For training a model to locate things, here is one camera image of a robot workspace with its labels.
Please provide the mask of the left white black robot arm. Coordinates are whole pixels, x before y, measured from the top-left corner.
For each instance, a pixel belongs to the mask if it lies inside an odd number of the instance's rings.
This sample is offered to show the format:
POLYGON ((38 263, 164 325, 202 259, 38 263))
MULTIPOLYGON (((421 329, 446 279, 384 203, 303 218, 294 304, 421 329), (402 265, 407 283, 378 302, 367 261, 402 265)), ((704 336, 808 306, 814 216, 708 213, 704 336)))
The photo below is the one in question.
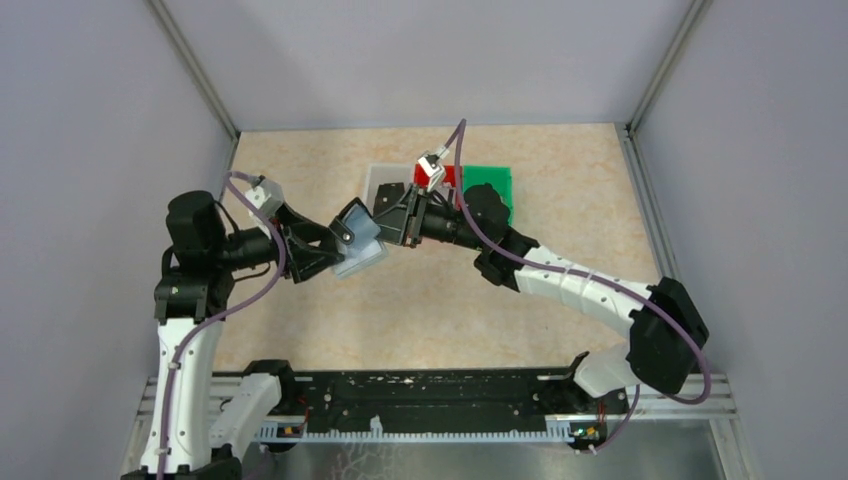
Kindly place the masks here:
POLYGON ((172 244, 154 290, 159 367, 152 425, 138 467, 128 479, 238 479, 265 417, 292 411, 300 388, 286 360, 254 360, 224 411, 210 417, 214 357, 235 272, 265 264, 270 279, 308 280, 341 262, 335 224, 322 226, 264 187, 246 194, 260 224, 226 232, 227 212, 207 191, 168 204, 172 244))

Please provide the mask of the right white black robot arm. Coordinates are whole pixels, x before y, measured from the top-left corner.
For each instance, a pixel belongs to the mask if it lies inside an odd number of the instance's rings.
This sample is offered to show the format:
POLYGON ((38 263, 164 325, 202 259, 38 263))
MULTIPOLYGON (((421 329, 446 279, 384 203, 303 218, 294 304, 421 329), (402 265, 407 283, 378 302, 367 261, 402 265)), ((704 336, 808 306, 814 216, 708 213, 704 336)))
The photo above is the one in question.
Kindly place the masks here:
POLYGON ((374 195, 374 219, 382 240, 414 248, 424 239, 476 251, 473 265, 495 286, 537 295, 588 315, 623 343, 581 356, 563 398, 588 412, 602 396, 645 384, 683 403, 688 376, 706 365, 709 338, 697 307, 678 280, 626 281, 555 254, 509 224, 511 211, 495 188, 474 185, 450 206, 414 184, 384 183, 374 195))

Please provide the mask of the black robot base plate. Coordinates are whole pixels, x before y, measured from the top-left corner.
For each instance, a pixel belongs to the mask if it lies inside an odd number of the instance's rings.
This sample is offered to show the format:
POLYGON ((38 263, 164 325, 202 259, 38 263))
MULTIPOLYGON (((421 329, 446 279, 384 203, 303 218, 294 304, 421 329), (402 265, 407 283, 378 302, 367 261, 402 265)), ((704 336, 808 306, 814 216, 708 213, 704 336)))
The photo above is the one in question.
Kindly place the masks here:
POLYGON ((550 415, 623 414, 627 395, 579 392, 568 367, 301 371, 288 376, 273 416, 306 417, 308 433, 539 433, 550 415))

